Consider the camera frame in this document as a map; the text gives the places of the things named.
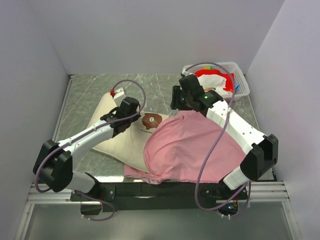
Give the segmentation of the cream pillow with bear print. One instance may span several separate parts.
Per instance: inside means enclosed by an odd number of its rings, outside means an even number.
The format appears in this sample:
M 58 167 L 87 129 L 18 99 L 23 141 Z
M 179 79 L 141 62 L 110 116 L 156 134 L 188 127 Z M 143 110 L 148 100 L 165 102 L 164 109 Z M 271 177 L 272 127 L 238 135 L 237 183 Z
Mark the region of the cream pillow with bear print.
M 141 112 L 141 117 L 123 133 L 96 145 L 93 149 L 110 155 L 124 164 L 148 172 L 144 161 L 144 148 L 147 140 L 168 115 Z

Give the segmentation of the pink pillowcase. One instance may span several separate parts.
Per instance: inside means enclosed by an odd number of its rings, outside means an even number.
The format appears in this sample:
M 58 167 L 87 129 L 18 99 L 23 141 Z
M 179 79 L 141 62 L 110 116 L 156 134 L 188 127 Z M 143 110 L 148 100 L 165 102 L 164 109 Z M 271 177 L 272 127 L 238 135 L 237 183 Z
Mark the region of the pink pillowcase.
M 221 130 L 198 112 L 180 111 L 163 120 L 146 141 L 143 160 L 147 171 L 125 165 L 124 175 L 154 185 L 167 180 L 195 183 L 199 176 L 201 183 L 218 183 L 246 156 L 225 132 L 199 174 Z

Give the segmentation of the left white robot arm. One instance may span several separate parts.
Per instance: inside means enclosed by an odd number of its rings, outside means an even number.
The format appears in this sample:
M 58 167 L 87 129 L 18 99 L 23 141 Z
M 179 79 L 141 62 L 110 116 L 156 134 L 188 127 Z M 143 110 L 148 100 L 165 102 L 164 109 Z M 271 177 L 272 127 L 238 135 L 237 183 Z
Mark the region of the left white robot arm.
M 33 167 L 35 186 L 42 181 L 55 193 L 70 189 L 82 192 L 88 201 L 96 200 L 100 195 L 99 181 L 74 170 L 74 161 L 96 145 L 125 132 L 140 118 L 141 109 L 137 99 L 127 96 L 91 127 L 59 142 L 46 141 Z

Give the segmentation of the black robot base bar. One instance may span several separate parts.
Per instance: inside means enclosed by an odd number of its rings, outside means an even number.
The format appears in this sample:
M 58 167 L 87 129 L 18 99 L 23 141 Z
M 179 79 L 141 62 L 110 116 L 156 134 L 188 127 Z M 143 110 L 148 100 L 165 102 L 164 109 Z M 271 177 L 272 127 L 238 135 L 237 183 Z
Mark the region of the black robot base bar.
M 158 185 L 138 182 L 104 182 L 90 192 L 92 198 L 112 204 L 117 211 L 196 209 L 195 183 L 165 181 Z M 198 201 L 204 208 L 213 208 L 232 197 L 238 190 L 224 183 L 201 183 Z

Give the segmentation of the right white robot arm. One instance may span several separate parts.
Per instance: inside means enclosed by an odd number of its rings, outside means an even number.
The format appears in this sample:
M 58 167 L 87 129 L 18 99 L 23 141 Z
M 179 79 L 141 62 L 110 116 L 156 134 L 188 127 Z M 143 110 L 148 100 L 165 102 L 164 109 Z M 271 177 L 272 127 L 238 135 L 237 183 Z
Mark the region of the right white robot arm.
M 279 140 L 265 135 L 240 117 L 215 90 L 205 91 L 194 74 L 186 75 L 172 88 L 173 110 L 196 111 L 222 127 L 241 147 L 244 160 L 220 180 L 219 193 L 230 200 L 237 188 L 257 181 L 278 162 Z

